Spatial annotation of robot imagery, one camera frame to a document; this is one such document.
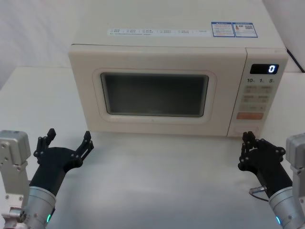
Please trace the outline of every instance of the microwave oven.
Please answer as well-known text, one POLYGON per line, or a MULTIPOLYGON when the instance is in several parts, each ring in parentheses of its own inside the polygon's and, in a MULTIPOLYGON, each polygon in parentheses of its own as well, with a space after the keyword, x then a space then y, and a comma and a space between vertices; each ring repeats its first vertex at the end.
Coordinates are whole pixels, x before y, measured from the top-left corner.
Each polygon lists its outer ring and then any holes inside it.
POLYGON ((101 0, 69 58, 91 131, 241 136, 288 56, 261 0, 101 0))

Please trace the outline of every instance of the label sticker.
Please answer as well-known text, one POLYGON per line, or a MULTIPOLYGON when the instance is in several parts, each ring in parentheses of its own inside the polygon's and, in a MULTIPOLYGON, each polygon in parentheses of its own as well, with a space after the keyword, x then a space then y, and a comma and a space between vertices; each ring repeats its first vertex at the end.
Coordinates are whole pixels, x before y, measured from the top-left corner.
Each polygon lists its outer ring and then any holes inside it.
POLYGON ((231 22, 212 22, 214 37, 235 37, 231 22))
POLYGON ((108 36, 211 37, 210 30, 108 29, 108 36))
POLYGON ((254 37, 257 34, 253 23, 249 22, 233 22, 232 23, 236 37, 254 37))

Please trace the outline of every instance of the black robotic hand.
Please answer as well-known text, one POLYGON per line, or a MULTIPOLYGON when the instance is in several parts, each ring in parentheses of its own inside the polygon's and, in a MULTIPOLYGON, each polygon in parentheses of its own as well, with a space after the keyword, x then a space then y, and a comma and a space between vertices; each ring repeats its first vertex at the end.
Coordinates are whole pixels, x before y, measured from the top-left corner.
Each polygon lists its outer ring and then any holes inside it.
POLYGON ((66 173, 73 168, 81 167, 94 146, 90 132, 86 131, 81 145, 75 151, 61 147, 49 148, 55 136, 55 130, 50 129, 47 136, 38 138, 34 156, 39 167, 30 186, 43 188, 56 196, 66 173))
POLYGON ((252 132, 243 134, 242 153, 238 168, 254 173, 270 198, 277 191, 292 186, 292 181, 281 165, 286 153, 264 139, 256 139, 252 132))

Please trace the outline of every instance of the orange button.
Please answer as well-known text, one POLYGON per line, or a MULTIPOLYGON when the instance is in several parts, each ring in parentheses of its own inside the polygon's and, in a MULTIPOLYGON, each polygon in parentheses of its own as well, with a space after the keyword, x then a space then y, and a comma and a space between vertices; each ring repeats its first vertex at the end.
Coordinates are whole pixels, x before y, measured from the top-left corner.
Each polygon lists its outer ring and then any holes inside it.
POLYGON ((237 119, 247 119, 247 120, 261 120, 264 116, 264 113, 248 113, 248 112, 239 112, 237 114, 237 119))

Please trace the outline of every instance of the white table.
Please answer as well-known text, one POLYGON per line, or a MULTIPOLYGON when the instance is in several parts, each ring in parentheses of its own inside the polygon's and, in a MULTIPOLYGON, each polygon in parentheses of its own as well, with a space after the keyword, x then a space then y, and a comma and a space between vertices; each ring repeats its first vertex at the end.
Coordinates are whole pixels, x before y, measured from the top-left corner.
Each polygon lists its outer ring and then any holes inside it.
MULTIPOLYGON (((278 146, 305 132, 305 74, 283 77, 261 137, 278 146)), ((0 91, 0 129, 28 133, 31 151, 76 149, 87 129, 71 69, 17 68, 0 91)), ((95 149, 70 171, 49 229, 278 229, 268 203, 248 194, 255 175, 237 168, 241 140, 92 133, 95 149)), ((38 165, 28 160, 29 179, 38 165)), ((0 184, 0 209, 4 206, 0 184)), ((4 220, 0 219, 0 228, 4 220)))

